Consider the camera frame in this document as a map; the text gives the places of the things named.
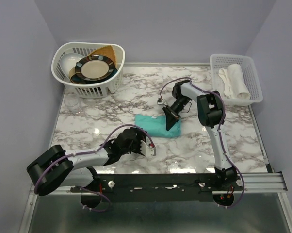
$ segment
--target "screw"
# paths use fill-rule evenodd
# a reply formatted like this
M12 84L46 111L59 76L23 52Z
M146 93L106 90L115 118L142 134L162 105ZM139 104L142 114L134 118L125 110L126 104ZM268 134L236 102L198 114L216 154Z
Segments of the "screw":
M241 180L237 180L237 186L239 186L239 187L242 186L242 181Z
M114 181L109 181L108 182L108 187L109 188L114 188L115 187L115 182Z

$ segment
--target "cable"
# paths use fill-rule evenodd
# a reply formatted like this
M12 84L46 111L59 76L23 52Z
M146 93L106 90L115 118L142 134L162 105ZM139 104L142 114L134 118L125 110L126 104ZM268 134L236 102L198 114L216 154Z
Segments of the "cable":
M159 95L161 96L161 93L162 93L163 89L164 89L166 86L168 86L170 83L175 82L175 81L177 81L177 80L182 80L182 79L189 79L189 80L191 80L191 78L189 78L189 77L183 77L183 78L178 78L178 79L174 79L174 80L172 80L172 81L169 81L169 82L167 82L167 83L162 87L162 89L161 89Z
M220 144L221 144L221 147L222 147L222 149L223 149L223 152L224 152L224 156L226 157L226 159L228 160L228 162L229 162L229 163L230 163L230 164L236 169L236 171L237 171L238 174L240 175L240 178L241 178L241 181L242 181L242 186L243 186L243 188L242 188L242 193L241 193L240 197L238 198L238 200L237 200L236 202L234 202L231 206L223 206L223 207L225 207L225 208L232 208L232 207L236 206L236 205L241 201L241 199L243 198L243 195L244 195L244 192L245 192L245 182L244 182L244 177L243 177L242 173L241 173L240 170L234 165L234 163L231 161L231 159L227 156L227 152L226 152L226 150L225 150L225 146L224 146L224 142L223 142L223 137L222 137L222 133L221 133L221 130L220 130L221 125L223 124L224 119L225 119L225 117L226 117L226 107L225 107L225 103L224 103L223 99L221 98L221 96L218 95L216 92L213 92L213 91L206 91L206 90L203 90L203 89L201 89L201 88L195 86L195 85L193 84L193 82L192 82L192 81L193 81L192 78L190 78L190 77L183 77L183 78L178 78L178 79L174 79L174 80L172 80L172 81L169 81L168 83L166 83L166 84L162 87L162 89L161 89L159 95L161 96L161 93L162 93L163 89L164 89L168 84L170 84L170 83L172 83L172 82L175 82L175 81L177 81L177 80L181 80L181 79L189 79L189 80L190 80L190 82L189 82L189 83L190 83L190 86L192 86L193 88L197 89L198 91L201 91L201 92L204 92L204 93L213 94L213 95L217 96L217 97L219 98L220 102L223 104L223 116L222 116L222 118L220 119L220 121L219 121L219 125L218 125L219 140L220 140Z
M114 132L116 132L118 129L120 128L123 128L123 127L126 127L126 126L131 126L131 127L135 127L139 130L141 130L143 133L146 134L146 136L149 138L150 142L151 142L151 146L152 147L155 147L155 144L153 142L153 140L151 139L150 135L145 131L143 130L141 127L137 126L137 125L133 125L133 124L125 124L125 125L121 125L117 128L115 128L108 136L107 138L105 139L105 141L103 142L103 144L97 149L97 150L93 150L93 151L87 151L87 152L77 152L77 153L72 153L72 154L68 154L68 155L65 155L65 156L62 156L60 157L59 159L55 160L53 163L51 163L47 168L46 170L43 172L43 174L41 174L41 176L38 178L36 184L35 184L35 188L34 188L34 193L35 194L38 194L38 186L39 184L41 183L42 179L45 177L45 175L49 172L49 170L54 166L56 165L58 162L66 159L66 158L69 158L69 157L72 157L72 156L78 156L78 155L86 155L86 154L93 154L93 153L97 153L99 152L104 146L105 144L107 143L107 141L109 140L109 138L113 135Z
M93 193L93 194L99 195L99 196L101 196L101 198L104 198L104 199L108 202L108 206L107 206L105 209L103 209L103 210L93 209L93 208L90 208L90 207L88 207L88 206L86 206L86 205L83 206L84 209L88 209L88 210L90 210L90 211L94 211L94 212L105 212L105 211L107 211L107 210L110 208L110 206L112 205L111 200L109 200L109 198L108 198L107 196L105 196L104 194L102 194L102 193L98 193L98 192L95 192L95 191L91 191L91 190L89 190L89 189L86 189L86 188L83 188L83 187L80 187L80 186L77 186L77 188L79 188L79 189L81 189L81 190L83 190L83 191L89 192L89 193Z
M233 188L233 186L231 186L231 192L230 192L230 193L229 193L229 191L230 191L230 189L229 189L228 192L227 192L227 197L228 197L228 198L230 198L231 195L233 195L233 193L234 193L234 188Z

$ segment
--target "teal cloth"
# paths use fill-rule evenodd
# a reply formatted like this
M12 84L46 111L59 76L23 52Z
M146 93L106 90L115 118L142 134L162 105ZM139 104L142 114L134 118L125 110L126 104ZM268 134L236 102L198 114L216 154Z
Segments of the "teal cloth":
M152 137L178 137L181 134L180 120L169 130L166 130L165 116L144 116L142 114L135 115L135 125L147 131Z

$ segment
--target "plate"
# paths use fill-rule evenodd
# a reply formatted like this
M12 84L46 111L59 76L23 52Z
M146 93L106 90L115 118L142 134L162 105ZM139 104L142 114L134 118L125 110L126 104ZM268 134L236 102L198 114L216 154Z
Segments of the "plate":
M77 53L68 53L63 55L60 59L60 68L62 72L69 78L69 71L75 67L76 63L80 61L84 56Z
M116 69L114 62L102 55L87 56L76 63L76 75L86 81L105 79Z
M77 74L72 74L70 75L70 80L72 83L74 84L96 84L96 83L101 83L101 82L104 82L106 80L109 80L111 77L113 77L116 73L117 73L117 69L114 69L112 73L110 73L109 76L107 76L106 78L104 79L100 79L100 80L95 80L95 81L87 81L87 80L83 80L81 79L80 77L77 76Z

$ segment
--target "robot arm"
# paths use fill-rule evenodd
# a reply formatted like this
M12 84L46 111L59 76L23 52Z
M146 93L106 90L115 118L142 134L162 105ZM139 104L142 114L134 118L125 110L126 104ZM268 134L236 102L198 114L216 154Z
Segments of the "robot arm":
M154 156L156 148L153 145L147 145L146 134L143 131L130 128L125 129L116 139L109 140L100 151L79 150L65 155L65 150L60 145L52 146L27 167L27 172L33 184L36 185L53 162L66 157L56 163L39 182L37 193L44 196L60 186L84 186L85 183L89 183L89 178L91 180L90 176L84 178L86 167L110 165L119 161L122 155L131 152Z
M176 101L171 106L165 105L163 107L166 115L166 130L170 130L180 120L179 113L185 105L191 100L195 101L198 106L199 121L205 126L211 139L215 157L215 172L218 175L219 183L222 185L235 181L237 179L237 172L227 159L230 159L230 154L223 125L221 125L220 131L218 131L219 123L224 113L223 104L220 99L212 93L203 93L192 87L189 80L176 83L172 95L176 98ZM158 104L165 104L165 101L159 98Z

